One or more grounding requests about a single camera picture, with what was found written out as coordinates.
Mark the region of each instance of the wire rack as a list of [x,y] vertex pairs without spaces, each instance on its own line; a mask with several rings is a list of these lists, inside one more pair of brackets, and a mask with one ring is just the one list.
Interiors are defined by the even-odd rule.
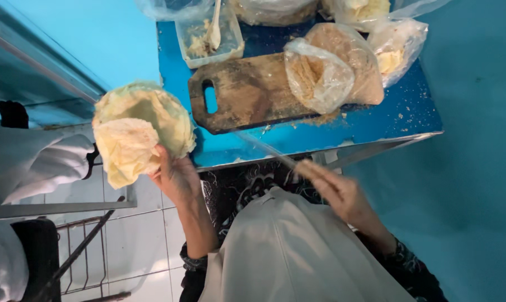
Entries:
[[[131,295],[130,292],[121,292],[118,294],[104,297],[104,287],[103,286],[109,284],[109,282],[105,282],[106,277],[108,275],[108,270],[106,267],[107,259],[106,259],[106,252],[105,252],[106,250],[104,247],[104,233],[102,232],[102,228],[105,225],[105,223],[108,221],[109,217],[114,212],[115,212],[115,210],[110,210],[104,216],[96,216],[96,217],[83,219],[83,220],[75,221],[72,223],[65,223],[65,224],[56,226],[56,229],[58,231],[58,233],[57,233],[58,241],[61,239],[61,234],[59,233],[59,231],[66,230],[67,244],[68,244],[68,259],[64,262],[64,264],[62,264],[61,268],[54,276],[55,281],[58,282],[59,279],[62,277],[62,275],[64,273],[66,273],[68,270],[68,274],[70,276],[70,282],[69,282],[69,285],[67,286],[67,289],[65,291],[61,292],[61,295],[81,292],[81,291],[95,289],[95,288],[100,288],[100,298],[88,300],[87,302],[89,302],[89,301],[90,302],[118,301],[118,300],[122,300],[126,297],[129,297]],[[88,234],[87,233],[87,225],[89,225],[91,223],[97,223],[97,225]],[[74,251],[72,251],[70,232],[75,227],[82,227],[83,228],[83,240],[82,240],[82,243]],[[100,233],[99,237],[100,237],[100,246],[102,247],[102,266],[104,269],[103,270],[104,273],[103,273],[102,279],[100,280],[100,283],[95,284],[95,285],[87,285],[89,282],[89,263],[88,263],[88,256],[87,256],[87,246],[97,236],[97,233]],[[73,273],[72,273],[72,264],[82,255],[85,258],[85,282],[84,282],[82,288],[71,290],[70,288],[72,287],[73,280],[74,280]]]

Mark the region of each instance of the metal rack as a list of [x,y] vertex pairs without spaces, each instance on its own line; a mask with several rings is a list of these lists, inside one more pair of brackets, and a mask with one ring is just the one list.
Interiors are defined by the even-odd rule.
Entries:
[[[121,196],[117,202],[121,202],[125,199],[124,196]],[[55,272],[52,279],[42,288],[39,295],[34,299],[34,301],[48,301],[48,292],[52,286],[54,286],[57,282],[60,282],[61,277],[68,271],[70,275],[70,283],[67,286],[67,289],[63,292],[61,292],[61,295],[65,294],[71,294],[76,292],[81,292],[85,290],[90,290],[94,288],[100,288],[101,296],[100,298],[88,300],[91,302],[105,302],[105,301],[118,301],[122,300],[124,298],[127,298],[131,295],[130,292],[121,292],[118,294],[110,295],[104,297],[104,290],[103,286],[106,284],[109,284],[109,282],[105,282],[106,277],[108,276],[107,273],[107,261],[106,261],[106,252],[104,247],[104,233],[102,232],[102,228],[106,224],[106,222],[109,220],[110,216],[113,215],[115,212],[114,209],[108,211],[104,216],[96,216],[93,218],[83,219],[79,221],[75,221],[72,223],[65,223],[62,225],[56,226],[56,229],[58,231],[58,242],[61,239],[61,235],[59,234],[60,230],[66,230],[67,231],[67,244],[68,244],[68,259],[65,260],[65,262],[61,265],[59,270]],[[96,226],[87,234],[86,226],[91,223],[97,223]],[[83,227],[83,240],[82,243],[74,250],[71,249],[71,240],[70,240],[70,230],[75,227]],[[87,257],[87,246],[89,243],[97,236],[97,234],[100,233],[100,241],[101,241],[101,247],[102,247],[102,266],[104,268],[104,274],[102,276],[102,279],[99,284],[96,285],[87,285],[89,281],[89,264],[88,264],[88,257]],[[82,288],[80,289],[74,289],[71,290],[70,287],[73,283],[73,274],[72,274],[72,264],[81,256],[84,255],[85,258],[85,283]]]

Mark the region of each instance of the knife blade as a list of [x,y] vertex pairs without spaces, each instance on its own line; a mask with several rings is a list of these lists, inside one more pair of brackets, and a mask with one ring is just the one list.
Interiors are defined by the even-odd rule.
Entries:
[[234,134],[237,137],[241,138],[243,141],[245,141],[245,142],[247,142],[247,143],[249,143],[249,144],[251,144],[253,146],[259,147],[260,149],[264,150],[268,154],[273,155],[277,160],[279,160],[280,162],[282,162],[288,168],[294,169],[296,167],[297,162],[295,160],[291,159],[287,155],[282,154],[276,148],[274,148],[274,147],[266,144],[265,142],[257,139],[253,135],[251,135],[249,133],[240,132],[240,131],[235,131]]

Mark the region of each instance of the left hand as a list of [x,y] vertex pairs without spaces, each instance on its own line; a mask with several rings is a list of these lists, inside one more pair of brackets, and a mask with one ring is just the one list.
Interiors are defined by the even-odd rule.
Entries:
[[156,145],[160,154],[159,171],[149,174],[150,179],[171,199],[177,208],[192,202],[204,203],[201,179],[189,157],[173,159],[162,145]]

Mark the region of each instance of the plastic container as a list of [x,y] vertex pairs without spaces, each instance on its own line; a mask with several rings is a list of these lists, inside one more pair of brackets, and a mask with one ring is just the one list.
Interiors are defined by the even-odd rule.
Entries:
[[214,7],[212,6],[206,14],[197,20],[175,21],[178,44],[182,58],[190,69],[199,68],[210,63],[223,62],[234,58],[244,56],[244,39],[238,24],[236,14],[229,5],[221,4],[220,10],[220,30],[221,44],[215,53],[200,55],[204,51],[193,47],[192,44],[199,45],[200,40],[206,35],[209,24],[212,22]]

